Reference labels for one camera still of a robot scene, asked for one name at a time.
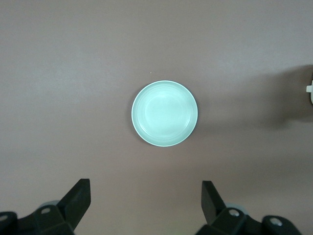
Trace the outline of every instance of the ceramic plate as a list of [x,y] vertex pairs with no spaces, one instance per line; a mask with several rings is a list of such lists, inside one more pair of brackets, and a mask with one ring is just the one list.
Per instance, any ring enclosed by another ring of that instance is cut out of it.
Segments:
[[132,108],[137,133],[156,146],[172,146],[184,141],[198,119],[196,101],[190,91],[173,81],[158,81],[142,89]]

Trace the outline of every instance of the plate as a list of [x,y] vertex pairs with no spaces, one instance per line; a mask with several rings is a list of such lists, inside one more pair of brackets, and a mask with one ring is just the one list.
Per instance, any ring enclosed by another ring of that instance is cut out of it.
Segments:
[[197,103],[190,91],[173,81],[158,81],[143,88],[134,100],[132,120],[148,143],[168,147],[184,141],[198,119]]

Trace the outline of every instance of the white object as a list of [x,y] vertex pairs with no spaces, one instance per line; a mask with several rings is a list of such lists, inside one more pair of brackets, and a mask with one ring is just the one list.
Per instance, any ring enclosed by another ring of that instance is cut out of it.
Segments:
[[307,92],[311,93],[311,102],[313,103],[313,81],[312,81],[312,85],[307,86]]
[[198,108],[192,94],[173,81],[157,81],[139,92],[132,120],[137,133],[148,143],[168,147],[184,141],[194,130]]
[[225,203],[225,205],[227,208],[236,208],[236,209],[242,211],[244,214],[249,215],[248,211],[241,205],[234,204],[234,203]]

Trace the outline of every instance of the gray surface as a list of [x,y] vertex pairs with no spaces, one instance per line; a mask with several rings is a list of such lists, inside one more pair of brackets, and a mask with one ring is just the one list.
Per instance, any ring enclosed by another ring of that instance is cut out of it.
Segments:
[[[258,220],[313,231],[313,1],[1,1],[0,211],[91,179],[78,235],[192,235],[201,181]],[[142,141],[138,91],[174,80],[199,122]]]

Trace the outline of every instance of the screw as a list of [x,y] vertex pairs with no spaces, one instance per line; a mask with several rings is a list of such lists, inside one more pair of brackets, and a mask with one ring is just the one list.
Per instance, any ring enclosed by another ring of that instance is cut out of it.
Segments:
[[235,217],[238,217],[240,214],[238,211],[236,211],[235,209],[231,209],[229,210],[229,213],[232,215],[232,216],[235,216]]
[[273,217],[273,218],[271,218],[271,219],[269,219],[270,220],[270,222],[273,224],[273,225],[276,225],[276,226],[282,226],[283,225],[283,223],[279,220],[279,219],[277,219],[277,218],[275,218],[275,217]]
[[0,221],[5,221],[7,218],[8,218],[8,216],[6,214],[2,215],[2,216],[0,216]]

